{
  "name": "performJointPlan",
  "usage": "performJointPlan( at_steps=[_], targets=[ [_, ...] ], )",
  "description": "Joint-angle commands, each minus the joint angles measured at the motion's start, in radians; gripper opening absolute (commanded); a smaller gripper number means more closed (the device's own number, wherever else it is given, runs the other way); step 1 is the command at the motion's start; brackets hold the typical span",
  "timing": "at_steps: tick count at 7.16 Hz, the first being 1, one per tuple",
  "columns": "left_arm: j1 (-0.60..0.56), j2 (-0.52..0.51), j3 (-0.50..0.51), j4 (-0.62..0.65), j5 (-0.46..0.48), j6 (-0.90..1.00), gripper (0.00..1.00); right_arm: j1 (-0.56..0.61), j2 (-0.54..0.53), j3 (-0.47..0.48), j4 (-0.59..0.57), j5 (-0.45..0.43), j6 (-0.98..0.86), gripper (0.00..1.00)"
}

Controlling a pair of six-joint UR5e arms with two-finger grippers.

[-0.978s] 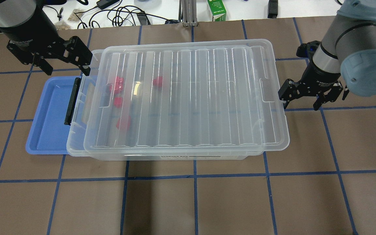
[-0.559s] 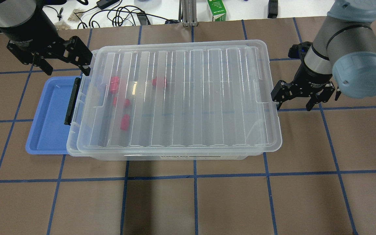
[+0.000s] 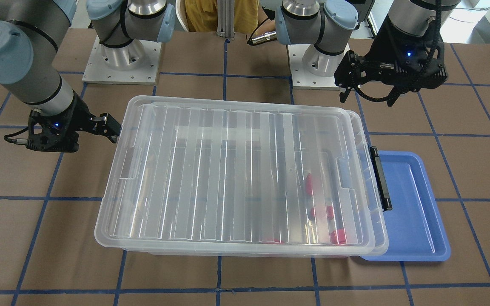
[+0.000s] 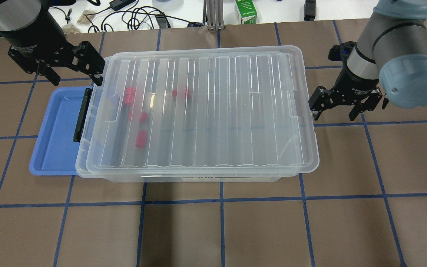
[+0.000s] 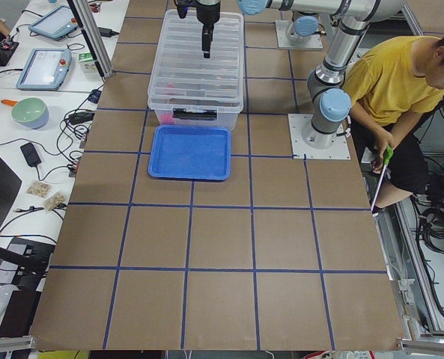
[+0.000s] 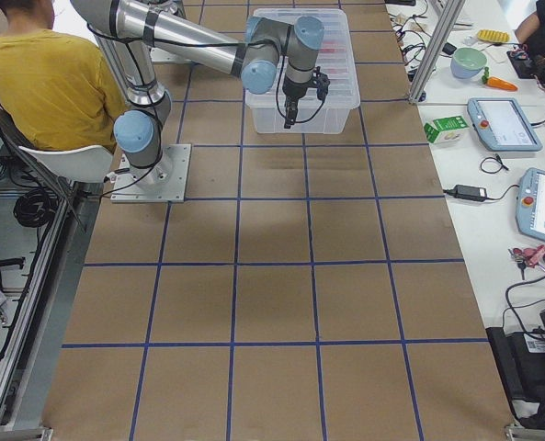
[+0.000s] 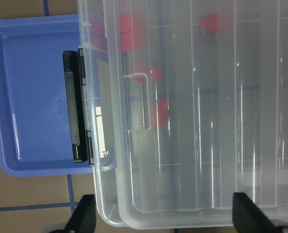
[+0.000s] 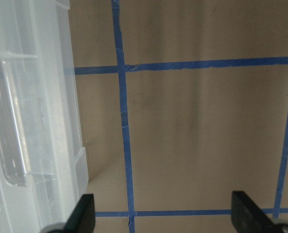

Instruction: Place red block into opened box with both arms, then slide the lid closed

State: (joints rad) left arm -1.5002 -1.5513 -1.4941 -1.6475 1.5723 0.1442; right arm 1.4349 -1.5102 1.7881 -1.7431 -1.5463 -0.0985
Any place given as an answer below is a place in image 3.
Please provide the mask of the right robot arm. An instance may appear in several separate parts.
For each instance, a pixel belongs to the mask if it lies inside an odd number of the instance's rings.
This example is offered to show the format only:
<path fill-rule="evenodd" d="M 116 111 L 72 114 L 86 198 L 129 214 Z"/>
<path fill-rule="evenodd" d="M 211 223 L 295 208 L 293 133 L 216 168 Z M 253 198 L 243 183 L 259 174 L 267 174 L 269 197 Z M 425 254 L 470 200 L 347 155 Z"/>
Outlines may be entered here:
<path fill-rule="evenodd" d="M 173 36 L 175 6 L 165 0 L 88 0 L 88 17 L 110 68 L 126 71 L 145 60 L 141 41 Z M 79 133 L 116 143 L 121 124 L 109 113 L 94 116 L 52 63 L 77 9 L 74 0 L 0 0 L 0 85 L 31 108 L 28 125 L 4 136 L 29 150 L 73 153 Z"/>

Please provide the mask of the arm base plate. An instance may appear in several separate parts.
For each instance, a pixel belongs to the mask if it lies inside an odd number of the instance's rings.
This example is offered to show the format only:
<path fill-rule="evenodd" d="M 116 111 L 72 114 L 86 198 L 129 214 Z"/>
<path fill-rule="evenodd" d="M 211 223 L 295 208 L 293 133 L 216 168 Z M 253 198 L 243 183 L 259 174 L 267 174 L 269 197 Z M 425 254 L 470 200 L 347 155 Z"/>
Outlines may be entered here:
<path fill-rule="evenodd" d="M 313 45 L 288 45 L 288 63 L 293 87 L 339 91 L 340 87 L 335 82 L 334 73 L 349 50 L 349 45 L 346 45 L 341 54 L 329 56 L 319 52 Z"/>
<path fill-rule="evenodd" d="M 82 81 L 106 85 L 156 85 L 163 44 L 134 40 L 122 48 L 103 46 L 96 37 Z"/>

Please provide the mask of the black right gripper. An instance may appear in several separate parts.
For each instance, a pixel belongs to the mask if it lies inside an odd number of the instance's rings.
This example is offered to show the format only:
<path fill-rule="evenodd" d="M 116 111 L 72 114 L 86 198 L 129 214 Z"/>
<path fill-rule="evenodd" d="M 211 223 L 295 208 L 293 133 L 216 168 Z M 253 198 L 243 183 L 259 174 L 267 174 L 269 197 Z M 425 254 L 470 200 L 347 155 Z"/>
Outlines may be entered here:
<path fill-rule="evenodd" d="M 78 95 L 73 96 L 70 106 L 55 116 L 42 116 L 32 110 L 28 119 L 26 148 L 40 152 L 74 153 L 79 149 L 78 132 L 106 137 L 117 143 L 121 124 L 111 114 L 94 116 Z"/>

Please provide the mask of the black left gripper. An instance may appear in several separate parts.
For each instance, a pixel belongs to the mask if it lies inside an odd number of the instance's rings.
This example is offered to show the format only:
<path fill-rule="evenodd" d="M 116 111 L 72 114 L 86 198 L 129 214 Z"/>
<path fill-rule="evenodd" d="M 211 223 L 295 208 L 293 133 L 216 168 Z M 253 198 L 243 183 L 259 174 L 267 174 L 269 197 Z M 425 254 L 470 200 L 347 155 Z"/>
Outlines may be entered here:
<path fill-rule="evenodd" d="M 366 54 L 366 72 L 362 67 L 364 58 L 354 51 L 347 51 L 337 67 L 334 81 L 340 88 L 340 102 L 346 102 L 350 91 L 368 82 L 366 76 L 393 85 L 387 95 L 388 107 L 410 89 L 435 89 L 447 81 L 444 44 L 436 25 L 432 21 L 424 35 L 417 37 L 384 20 Z"/>

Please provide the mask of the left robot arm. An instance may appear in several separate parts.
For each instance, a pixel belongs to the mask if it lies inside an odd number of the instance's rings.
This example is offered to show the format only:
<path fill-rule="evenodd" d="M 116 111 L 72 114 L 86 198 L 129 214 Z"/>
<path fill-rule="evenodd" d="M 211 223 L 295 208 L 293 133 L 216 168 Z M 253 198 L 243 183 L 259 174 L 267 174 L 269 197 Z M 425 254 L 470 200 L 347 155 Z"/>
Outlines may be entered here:
<path fill-rule="evenodd" d="M 408 92 L 435 89 L 448 79 L 441 27 L 457 0 L 395 0 L 369 52 L 348 50 L 359 27 L 361 0 L 282 0 L 267 16 L 258 0 L 88 0 L 103 60 L 114 70 L 144 58 L 142 41 L 171 40 L 175 23 L 189 32 L 249 34 L 251 46 L 276 39 L 306 45 L 302 64 L 332 78 L 339 100 L 351 91 L 391 107 Z"/>

